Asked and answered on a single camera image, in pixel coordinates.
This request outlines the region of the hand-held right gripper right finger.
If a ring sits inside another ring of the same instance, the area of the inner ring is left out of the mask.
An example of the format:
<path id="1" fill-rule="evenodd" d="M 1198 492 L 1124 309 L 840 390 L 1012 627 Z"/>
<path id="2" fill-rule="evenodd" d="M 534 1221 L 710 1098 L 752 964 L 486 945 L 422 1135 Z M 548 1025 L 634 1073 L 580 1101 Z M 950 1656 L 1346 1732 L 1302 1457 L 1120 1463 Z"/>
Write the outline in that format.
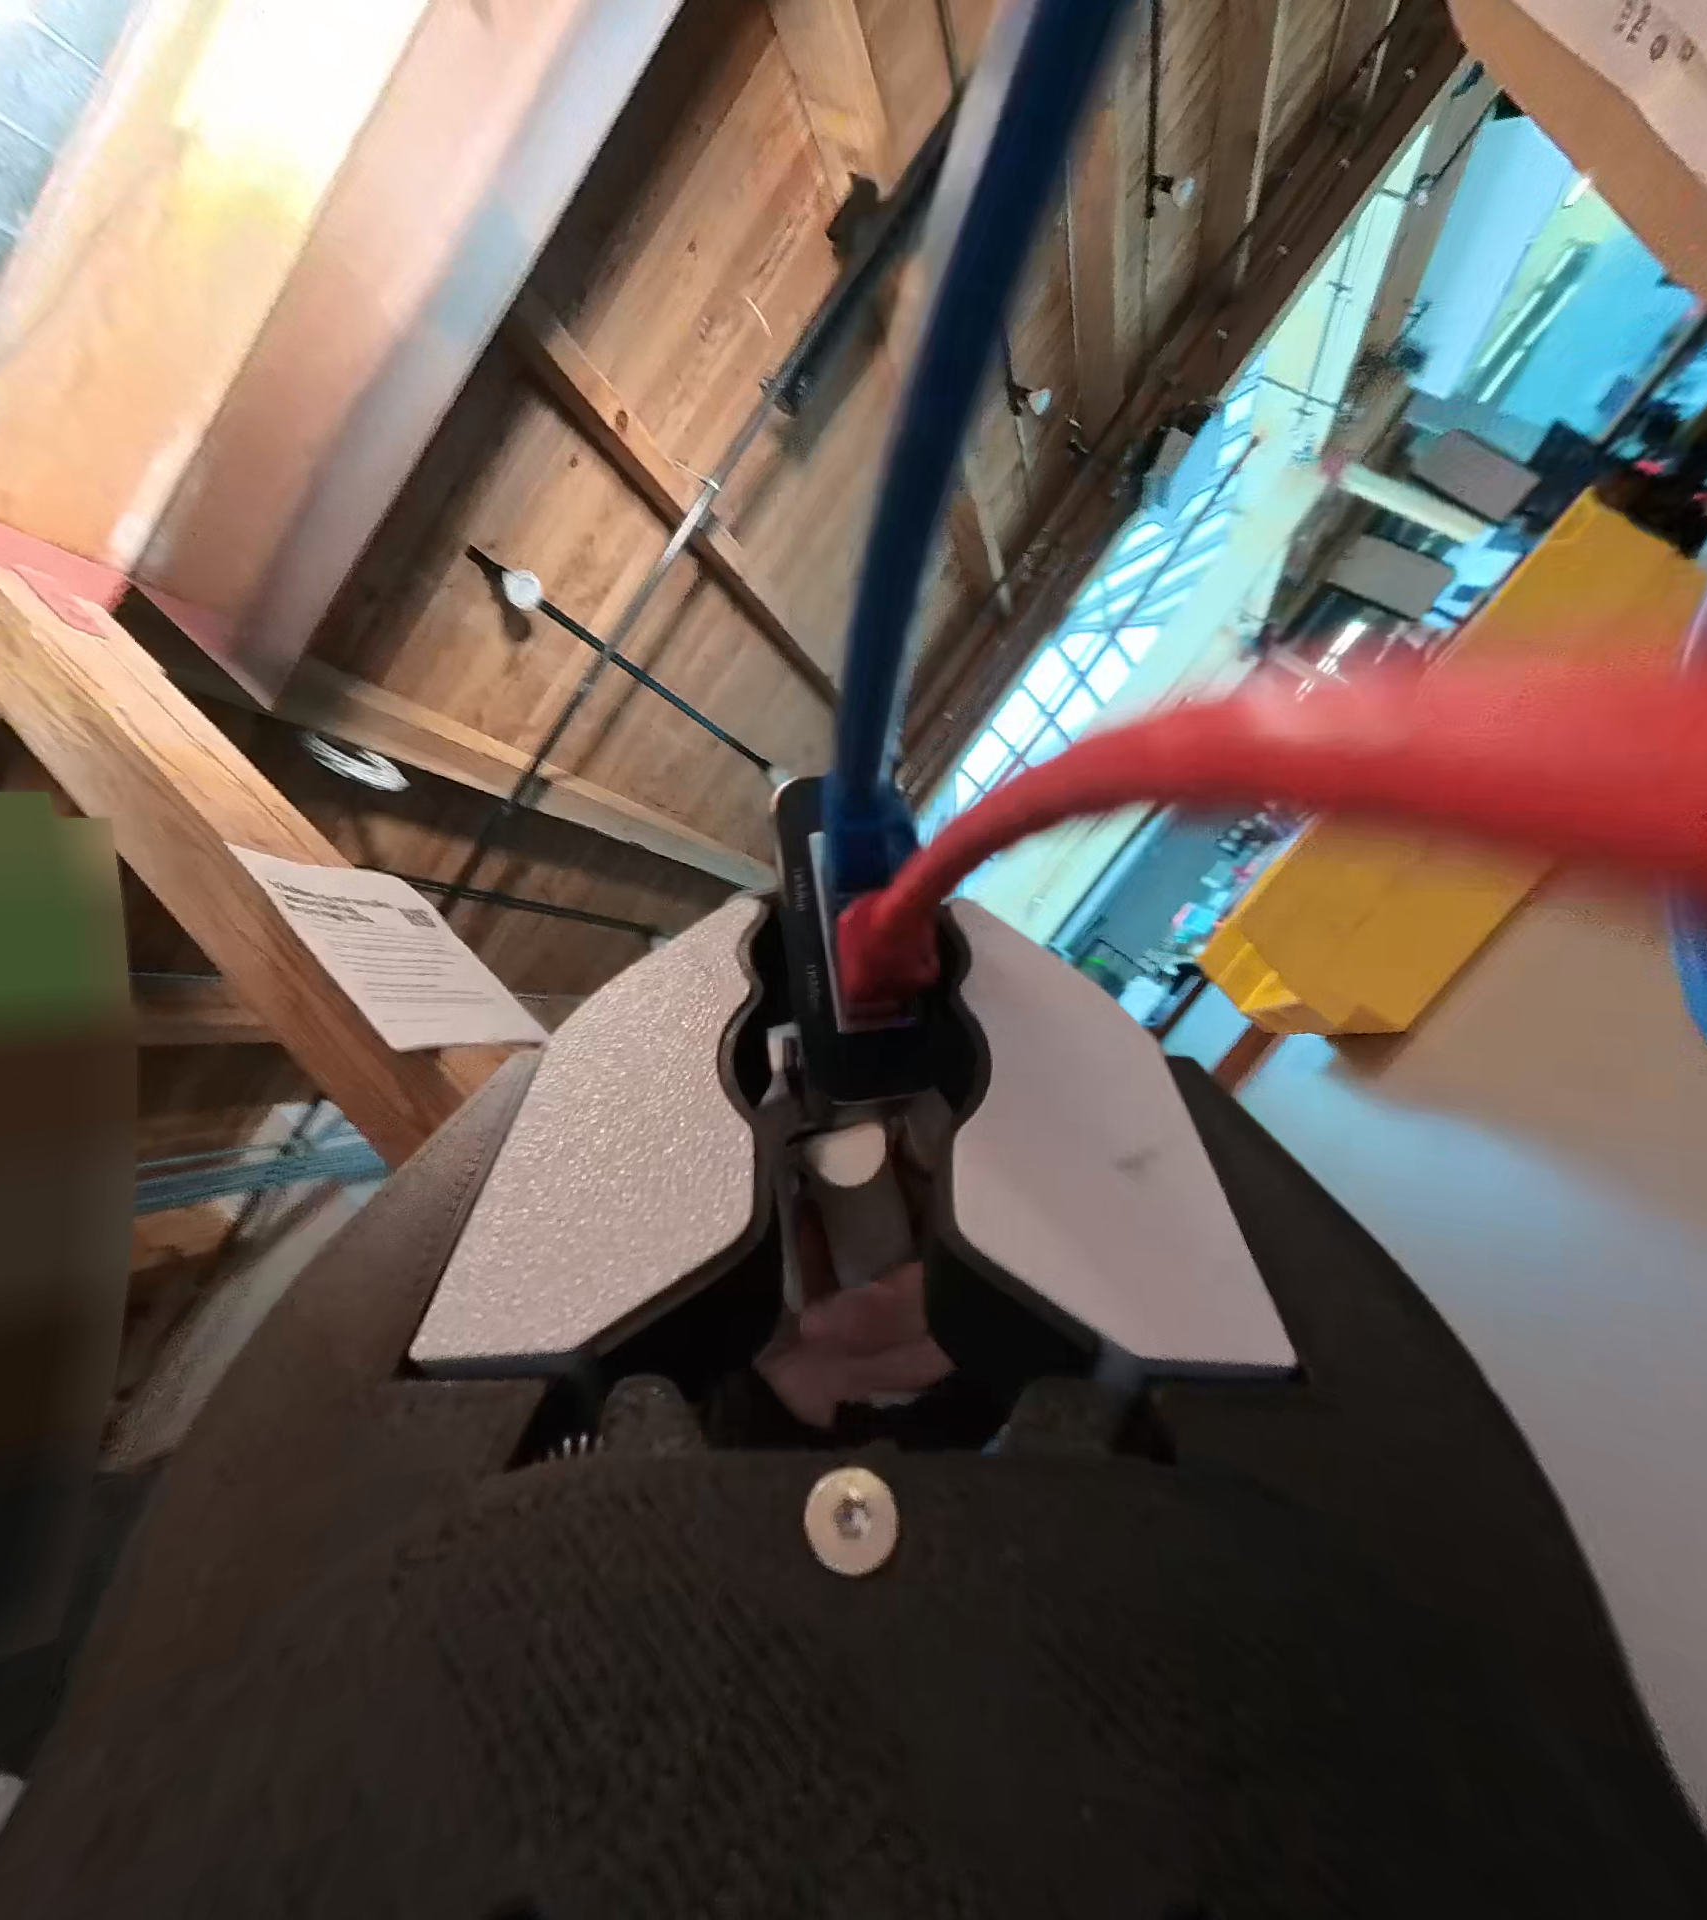
<path id="1" fill-rule="evenodd" d="M 972 901 L 974 1045 L 924 1256 L 964 1375 L 1294 1375 L 1298 1353 L 1170 1063 L 1120 1005 Z"/>

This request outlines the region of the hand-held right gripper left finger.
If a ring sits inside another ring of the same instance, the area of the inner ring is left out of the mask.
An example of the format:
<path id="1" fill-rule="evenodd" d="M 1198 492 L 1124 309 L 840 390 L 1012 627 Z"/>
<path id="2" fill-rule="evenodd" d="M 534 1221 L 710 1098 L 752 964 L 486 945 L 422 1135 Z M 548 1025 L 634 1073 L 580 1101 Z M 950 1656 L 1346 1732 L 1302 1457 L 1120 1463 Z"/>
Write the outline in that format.
<path id="1" fill-rule="evenodd" d="M 562 1025 L 414 1335 L 418 1373 L 706 1380 L 770 1342 L 770 1188 L 722 1068 L 766 920 L 760 896 L 724 902 Z"/>

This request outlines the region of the black network adapter box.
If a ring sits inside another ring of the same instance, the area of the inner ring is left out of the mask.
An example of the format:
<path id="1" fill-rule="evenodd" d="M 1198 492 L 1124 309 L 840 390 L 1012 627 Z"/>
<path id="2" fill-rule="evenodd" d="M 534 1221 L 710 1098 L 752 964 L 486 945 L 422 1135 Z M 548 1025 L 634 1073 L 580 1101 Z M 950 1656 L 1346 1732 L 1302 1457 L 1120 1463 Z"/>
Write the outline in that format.
<path id="1" fill-rule="evenodd" d="M 964 953 L 938 929 L 934 988 L 886 1015 L 842 1006 L 822 798 L 818 776 L 786 780 L 772 798 L 774 919 L 784 953 L 776 977 L 798 1027 L 810 1096 L 818 1107 L 856 1109 L 938 1093 L 962 1113 L 980 1068 L 978 1036 L 956 996 Z"/>

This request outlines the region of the grey desk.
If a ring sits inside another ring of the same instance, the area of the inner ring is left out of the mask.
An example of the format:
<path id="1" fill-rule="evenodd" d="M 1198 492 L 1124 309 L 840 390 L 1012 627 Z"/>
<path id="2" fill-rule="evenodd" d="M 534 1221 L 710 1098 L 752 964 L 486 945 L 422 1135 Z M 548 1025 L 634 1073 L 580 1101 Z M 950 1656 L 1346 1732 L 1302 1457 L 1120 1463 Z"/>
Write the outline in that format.
<path id="1" fill-rule="evenodd" d="M 1658 906 L 1554 881 L 1412 1034 L 1274 1042 L 1240 1101 L 1514 1415 L 1707 1826 L 1707 1050 Z"/>

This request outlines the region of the person's right hand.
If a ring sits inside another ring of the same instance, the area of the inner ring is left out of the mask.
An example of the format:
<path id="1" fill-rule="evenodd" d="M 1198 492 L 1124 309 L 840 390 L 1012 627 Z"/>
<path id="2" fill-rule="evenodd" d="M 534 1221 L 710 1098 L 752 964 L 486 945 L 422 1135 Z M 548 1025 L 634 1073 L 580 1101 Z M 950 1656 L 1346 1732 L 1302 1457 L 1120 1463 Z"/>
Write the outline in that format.
<path id="1" fill-rule="evenodd" d="M 754 1373 L 788 1415 L 818 1430 L 844 1408 L 924 1394 L 956 1368 L 932 1336 L 924 1285 L 924 1265 L 908 1260 L 822 1296 L 774 1335 Z"/>

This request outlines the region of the printed paper sheet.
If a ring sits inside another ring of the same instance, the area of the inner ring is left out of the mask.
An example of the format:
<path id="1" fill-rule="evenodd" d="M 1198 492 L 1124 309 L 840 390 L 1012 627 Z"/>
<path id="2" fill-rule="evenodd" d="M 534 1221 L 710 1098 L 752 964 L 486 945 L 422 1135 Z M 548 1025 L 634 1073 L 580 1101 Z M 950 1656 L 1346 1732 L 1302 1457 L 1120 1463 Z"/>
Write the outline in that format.
<path id="1" fill-rule="evenodd" d="M 236 844 L 228 852 L 392 1050 L 548 1045 L 548 1031 L 406 881 Z"/>

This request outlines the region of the yellow plastic bin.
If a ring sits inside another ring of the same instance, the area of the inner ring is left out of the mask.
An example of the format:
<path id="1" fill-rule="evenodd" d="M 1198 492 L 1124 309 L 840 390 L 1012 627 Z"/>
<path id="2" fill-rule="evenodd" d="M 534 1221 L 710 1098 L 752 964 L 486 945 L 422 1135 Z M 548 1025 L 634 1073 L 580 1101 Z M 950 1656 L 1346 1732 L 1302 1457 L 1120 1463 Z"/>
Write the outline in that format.
<path id="1" fill-rule="evenodd" d="M 1674 666 L 1706 571 L 1582 492 L 1424 669 Z M 1202 949 L 1208 983 L 1290 1036 L 1408 1032 L 1552 873 L 1528 852 L 1318 816 L 1278 852 Z"/>

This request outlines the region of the wooden post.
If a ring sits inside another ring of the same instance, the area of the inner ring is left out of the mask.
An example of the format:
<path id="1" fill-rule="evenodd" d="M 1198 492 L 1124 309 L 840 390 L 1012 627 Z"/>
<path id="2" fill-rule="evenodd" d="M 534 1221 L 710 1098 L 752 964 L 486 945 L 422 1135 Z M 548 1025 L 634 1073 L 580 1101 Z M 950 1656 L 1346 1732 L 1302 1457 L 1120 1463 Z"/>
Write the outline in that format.
<path id="1" fill-rule="evenodd" d="M 242 852 L 358 878 L 105 610 L 0 567 L 0 720 L 93 819 L 232 996 L 390 1169 L 508 1059 L 506 1046 L 398 1052 L 300 940 Z"/>

